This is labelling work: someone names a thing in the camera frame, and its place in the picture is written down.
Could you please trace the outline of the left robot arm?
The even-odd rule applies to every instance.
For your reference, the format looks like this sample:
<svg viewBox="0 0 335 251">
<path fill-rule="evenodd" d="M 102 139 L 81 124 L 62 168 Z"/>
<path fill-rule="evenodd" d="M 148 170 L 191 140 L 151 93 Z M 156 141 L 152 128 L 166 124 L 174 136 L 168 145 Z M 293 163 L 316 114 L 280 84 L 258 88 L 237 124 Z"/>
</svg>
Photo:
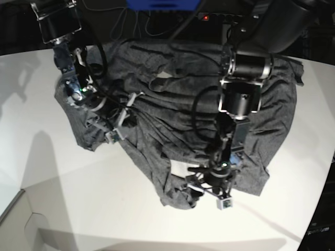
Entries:
<svg viewBox="0 0 335 251">
<path fill-rule="evenodd" d="M 208 143 L 209 161 L 191 167 L 186 177 L 190 188 L 216 197 L 219 209 L 232 206 L 230 192 L 240 171 L 249 115 L 260 110 L 275 54 L 288 48 L 327 7 L 334 7 L 334 1 L 258 1 L 231 33 L 221 55 L 220 82 L 204 89 L 218 93 L 215 136 L 200 135 Z"/>
</svg>

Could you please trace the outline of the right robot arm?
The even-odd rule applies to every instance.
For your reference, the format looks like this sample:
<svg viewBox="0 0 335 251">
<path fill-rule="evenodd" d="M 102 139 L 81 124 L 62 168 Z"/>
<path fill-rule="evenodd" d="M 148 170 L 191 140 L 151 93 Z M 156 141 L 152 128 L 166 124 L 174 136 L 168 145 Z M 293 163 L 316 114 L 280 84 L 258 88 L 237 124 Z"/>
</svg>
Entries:
<svg viewBox="0 0 335 251">
<path fill-rule="evenodd" d="M 202 160 L 191 103 L 205 78 L 190 43 L 123 39 L 103 45 L 73 1 L 34 1 L 43 41 L 62 76 L 55 98 L 79 146 L 119 143 L 165 206 L 191 209 L 200 193 L 171 172 L 171 160 Z"/>
</svg>

